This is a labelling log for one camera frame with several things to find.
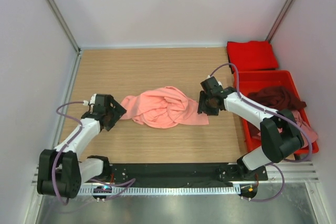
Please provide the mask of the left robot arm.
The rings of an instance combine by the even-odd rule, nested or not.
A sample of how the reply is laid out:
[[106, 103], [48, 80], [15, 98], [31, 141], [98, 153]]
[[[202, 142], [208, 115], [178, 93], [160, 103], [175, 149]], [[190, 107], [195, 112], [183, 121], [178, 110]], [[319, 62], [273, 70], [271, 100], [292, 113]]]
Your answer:
[[79, 101], [88, 110], [68, 137], [39, 156], [37, 192], [55, 196], [66, 204], [79, 193], [81, 185], [96, 178], [106, 182], [111, 177], [109, 159], [91, 155], [83, 162], [79, 157], [101, 131], [110, 131], [126, 114], [126, 109], [110, 94], [93, 94], [90, 100]]

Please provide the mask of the salmon pink t shirt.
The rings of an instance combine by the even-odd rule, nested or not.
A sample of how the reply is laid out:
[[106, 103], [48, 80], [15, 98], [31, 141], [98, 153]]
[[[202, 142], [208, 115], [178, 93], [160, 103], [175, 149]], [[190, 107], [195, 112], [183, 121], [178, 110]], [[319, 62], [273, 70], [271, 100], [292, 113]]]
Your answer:
[[125, 97], [121, 105], [126, 109], [122, 120], [133, 120], [156, 129], [169, 129], [179, 124], [208, 125], [206, 114], [197, 112], [198, 102], [175, 87], [145, 91]]

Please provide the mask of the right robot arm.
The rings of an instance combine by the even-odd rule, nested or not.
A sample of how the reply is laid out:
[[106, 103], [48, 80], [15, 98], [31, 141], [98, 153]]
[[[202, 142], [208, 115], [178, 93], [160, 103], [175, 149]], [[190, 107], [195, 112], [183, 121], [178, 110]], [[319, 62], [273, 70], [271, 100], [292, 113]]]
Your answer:
[[267, 164], [279, 163], [301, 149], [304, 140], [293, 113], [263, 106], [233, 87], [223, 88], [215, 77], [201, 82], [199, 114], [215, 115], [228, 111], [250, 122], [260, 131], [261, 146], [237, 160], [236, 173], [248, 180]]

